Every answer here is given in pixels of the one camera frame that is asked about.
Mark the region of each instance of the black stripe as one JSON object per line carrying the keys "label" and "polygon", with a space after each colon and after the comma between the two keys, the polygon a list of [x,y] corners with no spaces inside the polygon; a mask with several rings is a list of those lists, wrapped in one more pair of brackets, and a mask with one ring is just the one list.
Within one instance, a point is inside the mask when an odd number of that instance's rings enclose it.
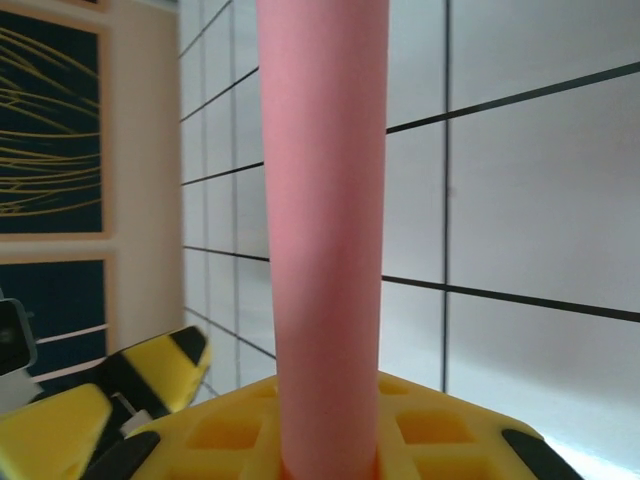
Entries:
{"label": "black stripe", "polygon": [[191,50],[191,47],[193,47],[196,44],[196,42],[204,35],[204,32],[206,32],[209,29],[209,27],[213,24],[213,22],[215,22],[218,19],[218,17],[222,14],[222,12],[225,10],[225,8],[227,8],[229,5],[231,5],[231,0],[229,0],[222,7],[220,7],[220,10],[218,10],[218,12],[213,16],[213,18],[207,22],[207,24],[204,26],[204,28],[201,31],[198,32],[198,34],[195,36],[195,38],[189,42],[189,45],[187,45],[185,47],[185,49],[182,51],[182,53],[180,53],[178,55],[178,58],[184,57],[186,55],[186,53],[189,50]]}
{"label": "black stripe", "polygon": [[[251,75],[253,75],[257,71],[258,71],[258,67],[256,67],[255,69],[251,70],[244,77],[240,78],[239,80],[234,82],[229,87],[225,88],[222,92],[217,94],[215,97],[211,98],[210,100],[207,100],[207,102],[205,102],[203,105],[201,105],[200,107],[195,109],[193,112],[189,113],[186,117],[184,117],[180,121],[183,122],[183,121],[187,120],[188,118],[190,118],[191,116],[195,115],[197,112],[202,110],[208,104],[210,104],[211,102],[213,102],[217,98],[219,98],[222,95],[224,95],[225,93],[227,93],[233,87],[237,86],[239,83],[243,82],[244,80],[249,78]],[[387,134],[403,132],[405,130],[411,130],[413,128],[423,127],[425,125],[431,125],[431,124],[438,123],[438,122],[446,122],[447,120],[451,120],[451,119],[458,118],[458,117],[463,117],[463,116],[466,116],[466,115],[470,115],[472,113],[478,113],[478,112],[482,112],[482,111],[485,111],[485,110],[492,110],[494,108],[503,107],[503,106],[506,106],[506,105],[511,105],[511,104],[514,104],[514,103],[523,102],[525,100],[531,100],[531,99],[535,99],[535,98],[539,98],[539,97],[544,97],[546,95],[552,95],[554,93],[559,93],[559,92],[563,92],[563,91],[567,91],[567,90],[573,90],[575,88],[584,87],[586,85],[592,85],[592,84],[604,82],[606,80],[612,80],[612,79],[615,79],[615,78],[624,77],[624,76],[627,76],[627,75],[632,75],[632,74],[638,73],[638,72],[640,72],[640,62],[630,63],[630,64],[624,65],[622,67],[612,68],[610,70],[606,70],[604,72],[599,72],[599,73],[594,73],[592,75],[586,75],[584,77],[580,77],[580,78],[577,78],[577,79],[574,79],[574,80],[567,80],[565,82],[556,83],[554,85],[550,85],[550,86],[547,86],[547,87],[537,88],[535,90],[530,90],[528,92],[519,93],[519,94],[516,94],[516,95],[511,95],[509,97],[501,98],[501,99],[498,99],[498,100],[491,100],[489,102],[481,103],[481,104],[478,104],[478,105],[473,105],[473,106],[470,106],[470,107],[465,107],[465,108],[461,108],[461,109],[458,109],[458,110],[453,110],[453,111],[450,111],[450,112],[447,112],[447,113],[441,113],[441,114],[438,114],[438,115],[433,115],[431,117],[423,118],[423,119],[420,119],[420,120],[414,120],[414,121],[411,121],[411,122],[403,123],[401,125],[395,125],[393,127],[387,128]],[[445,98],[450,97],[450,94],[451,94],[450,93],[450,86],[447,86],[449,83],[450,82],[447,82],[445,84]],[[206,176],[206,177],[203,177],[203,178],[198,178],[196,180],[189,180],[188,182],[184,182],[181,185],[182,186],[186,186],[186,185],[191,185],[191,184],[198,183],[198,182],[204,182],[206,180],[211,180],[212,178],[223,177],[225,175],[232,175],[234,173],[242,172],[244,170],[249,170],[251,168],[261,167],[263,165],[264,165],[264,162],[254,163],[252,165],[247,165],[245,167],[239,167],[239,168],[235,168],[235,169],[232,169],[232,170],[227,170],[227,171],[216,173],[216,174],[213,174],[213,175],[209,175],[209,176]]]}
{"label": "black stripe", "polygon": [[197,327],[190,326],[169,334],[169,337],[197,367],[202,353],[207,348],[207,339],[202,332]]}
{"label": "black stripe", "polygon": [[613,80],[620,77],[626,77],[627,75],[633,75],[640,72],[640,62],[634,62],[621,67],[605,70],[604,72],[593,73],[591,75],[585,75],[584,77],[575,78],[573,80],[567,80],[560,83],[555,83],[546,87],[536,88],[527,92],[510,95],[508,97],[500,98],[497,100],[491,100],[489,102],[480,103],[478,105],[472,105],[470,107],[460,108],[451,112],[441,113],[431,117],[423,118],[420,120],[414,120],[412,122],[403,123],[387,128],[387,133],[402,132],[404,130],[410,130],[412,128],[423,127],[432,123],[441,122],[443,120],[450,120],[453,118],[463,117],[471,115],[472,113],[483,112],[485,110],[492,110],[498,107],[504,107],[506,105],[512,105],[514,103],[524,102],[526,100],[532,100],[535,98],[545,97],[547,95],[553,95],[554,93],[566,92],[587,85],[593,85],[596,83],[605,82],[607,80]]}
{"label": "black stripe", "polygon": [[131,480],[159,443],[160,435],[154,431],[129,437],[104,454],[81,480]]}
{"label": "black stripe", "polygon": [[191,113],[187,114],[185,117],[180,119],[180,122],[184,122],[185,120],[188,120],[189,118],[193,117],[196,113],[198,113],[200,110],[204,109],[207,105],[209,105],[211,102],[214,102],[215,100],[217,100],[218,98],[220,98],[222,95],[224,95],[225,93],[231,91],[231,89],[233,87],[237,87],[238,85],[240,85],[242,82],[244,82],[247,78],[249,78],[251,75],[253,75],[254,73],[256,73],[258,71],[259,67],[254,68],[253,70],[251,70],[250,72],[248,72],[247,74],[243,75],[242,77],[240,77],[238,80],[236,80],[235,82],[233,82],[231,85],[229,85],[227,88],[225,88],[224,90],[222,90],[220,93],[214,95],[213,97],[211,97],[209,100],[207,100],[206,102],[204,102],[202,105],[200,105],[198,108],[196,108],[194,111],[192,111]]}
{"label": "black stripe", "polygon": [[235,257],[235,258],[245,258],[247,260],[256,260],[258,262],[269,262],[268,257],[259,257],[256,255],[245,255],[243,253],[233,253],[233,252],[224,252],[222,250],[214,250],[211,248],[203,248],[203,247],[191,247],[188,245],[183,245],[182,248],[185,250],[195,250],[196,252],[206,252],[206,253],[215,253],[216,255],[224,255],[226,257]]}
{"label": "black stripe", "polygon": [[146,410],[152,418],[168,415],[169,409],[129,363],[123,352],[116,352],[96,367],[98,385],[107,396],[120,392],[136,409]]}
{"label": "black stripe", "polygon": [[[444,8],[444,111],[448,114],[451,108],[451,0],[446,0]],[[447,118],[443,129],[443,180],[442,184],[442,282],[449,284],[449,218],[450,204],[449,192],[451,190],[451,128],[450,120]],[[442,371],[440,374],[440,389],[447,393],[449,379],[449,293],[445,290],[442,293]]]}
{"label": "black stripe", "polygon": [[244,172],[245,170],[251,170],[252,168],[262,167],[264,162],[252,163],[251,165],[245,165],[244,167],[234,168],[232,170],[226,170],[220,173],[214,173],[213,175],[207,175],[206,177],[198,178],[196,180],[189,180],[188,182],[184,182],[181,184],[182,187],[186,187],[187,185],[193,185],[194,183],[206,182],[207,180],[212,180],[218,177],[224,177],[226,175],[231,175],[233,173]]}
{"label": "black stripe", "polygon": [[[184,245],[183,248],[187,250],[197,250],[200,252],[214,253],[217,255],[246,258],[248,260],[256,260],[259,262],[270,261],[267,257],[256,257],[253,255],[243,255],[241,253],[222,252],[219,250],[211,250],[208,248],[190,247],[186,245]],[[550,300],[547,298],[495,292],[492,290],[482,290],[479,288],[460,287],[457,285],[445,285],[444,283],[427,282],[425,280],[416,280],[413,278],[394,277],[392,275],[382,275],[382,281],[389,283],[398,283],[401,285],[409,285],[412,287],[428,288],[430,290],[439,290],[449,293],[459,293],[461,295],[469,295],[472,297],[490,298],[493,300],[521,303],[523,305],[534,305],[536,307],[552,308],[554,310],[563,310],[566,312],[582,313],[585,315],[594,315],[596,317],[613,318],[616,320],[625,320],[627,322],[640,323],[640,313],[629,310],[596,307],[594,305],[587,305],[582,303],[563,302],[561,300]]]}
{"label": "black stripe", "polygon": [[512,429],[502,437],[538,480],[583,480],[544,440]]}
{"label": "black stripe", "polygon": [[232,337],[236,338],[237,340],[241,341],[242,343],[244,343],[245,345],[248,345],[250,347],[255,348],[256,350],[258,350],[261,353],[264,353],[266,356],[273,358],[275,360],[276,356],[271,353],[269,350],[265,350],[264,348],[262,348],[259,345],[256,345],[255,343],[253,343],[251,340],[247,340],[246,338],[236,334],[235,332],[229,330],[227,327],[220,325],[218,322],[215,322],[214,320],[211,320],[210,318],[205,317],[204,315],[202,315],[201,313],[196,312],[195,310],[190,309],[189,307],[184,307],[185,311],[189,312],[192,315],[195,315],[196,317],[198,317],[201,320],[204,320],[205,322],[207,322],[209,325],[216,327],[219,330],[222,330],[224,333],[231,335]]}

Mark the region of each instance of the pink foam tube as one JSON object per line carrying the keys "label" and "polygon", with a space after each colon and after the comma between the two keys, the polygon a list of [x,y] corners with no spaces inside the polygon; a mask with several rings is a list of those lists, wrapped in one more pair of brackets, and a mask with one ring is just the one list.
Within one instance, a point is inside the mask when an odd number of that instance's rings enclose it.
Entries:
{"label": "pink foam tube", "polygon": [[388,0],[258,0],[282,459],[375,477]]}

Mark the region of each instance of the yellow plastic base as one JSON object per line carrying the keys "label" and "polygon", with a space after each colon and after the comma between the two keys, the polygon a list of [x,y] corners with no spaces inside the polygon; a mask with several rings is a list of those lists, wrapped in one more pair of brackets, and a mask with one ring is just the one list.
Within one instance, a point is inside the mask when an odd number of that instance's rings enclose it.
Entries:
{"label": "yellow plastic base", "polygon": [[[379,376],[381,480],[536,480],[503,439],[529,426],[384,373]],[[162,440],[134,480],[280,480],[277,378],[156,420]]]}

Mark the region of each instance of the gold line pattern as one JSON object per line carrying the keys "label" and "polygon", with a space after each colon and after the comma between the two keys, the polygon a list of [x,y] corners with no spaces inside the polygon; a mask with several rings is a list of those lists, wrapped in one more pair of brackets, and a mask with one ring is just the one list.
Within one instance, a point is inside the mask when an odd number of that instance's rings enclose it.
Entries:
{"label": "gold line pattern", "polygon": [[0,222],[101,202],[98,72],[47,43],[0,26]]}

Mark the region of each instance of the wall tile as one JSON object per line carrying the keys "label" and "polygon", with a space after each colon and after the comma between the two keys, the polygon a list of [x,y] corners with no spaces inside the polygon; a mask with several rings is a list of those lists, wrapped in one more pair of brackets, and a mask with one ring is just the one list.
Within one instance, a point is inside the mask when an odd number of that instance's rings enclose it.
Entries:
{"label": "wall tile", "polygon": [[233,257],[209,253],[209,318],[235,332],[235,269]]}
{"label": "wall tile", "polygon": [[213,17],[220,12],[226,0],[202,0],[203,5],[203,24],[206,25]]}
{"label": "wall tile", "polygon": [[275,353],[269,263],[239,258],[238,288],[240,336]]}
{"label": "wall tile", "polygon": [[204,252],[184,249],[184,298],[185,306],[207,314],[206,257]]}
{"label": "wall tile", "polygon": [[264,167],[236,175],[238,202],[238,253],[269,256]]}
{"label": "wall tile", "polygon": [[380,370],[439,390],[441,364],[442,292],[382,282]]}
{"label": "wall tile", "polygon": [[442,125],[387,136],[385,275],[442,281]]}
{"label": "wall tile", "polygon": [[206,122],[206,174],[233,169],[231,139],[231,93],[225,93],[204,108]]}
{"label": "wall tile", "polygon": [[453,106],[636,62],[638,18],[635,0],[456,0]]}
{"label": "wall tile", "polygon": [[207,192],[207,246],[233,251],[233,178],[231,175],[204,182]]}
{"label": "wall tile", "polygon": [[255,0],[235,0],[234,48],[235,79],[258,66],[258,32]]}
{"label": "wall tile", "polygon": [[180,124],[182,132],[182,181],[204,177],[202,113],[198,112]]}
{"label": "wall tile", "polygon": [[180,57],[181,116],[186,117],[204,103],[202,90],[202,40]]}
{"label": "wall tile", "polygon": [[444,2],[391,0],[387,125],[444,111]]}
{"label": "wall tile", "polygon": [[452,282],[640,310],[640,76],[455,119]]}
{"label": "wall tile", "polygon": [[234,336],[215,326],[211,327],[209,341],[213,347],[209,382],[216,392],[224,395],[237,388],[236,348],[238,341]]}
{"label": "wall tile", "polygon": [[246,387],[276,374],[276,361],[240,342],[240,386]]}
{"label": "wall tile", "polygon": [[180,2],[178,13],[179,50],[184,52],[187,46],[196,38],[202,28],[200,24],[200,0]]}
{"label": "wall tile", "polygon": [[260,73],[255,73],[234,89],[236,96],[235,168],[264,161]]}
{"label": "wall tile", "polygon": [[182,235],[184,245],[204,247],[204,184],[192,183],[182,188]]}
{"label": "wall tile", "polygon": [[231,85],[231,11],[227,8],[205,30],[205,100]]}

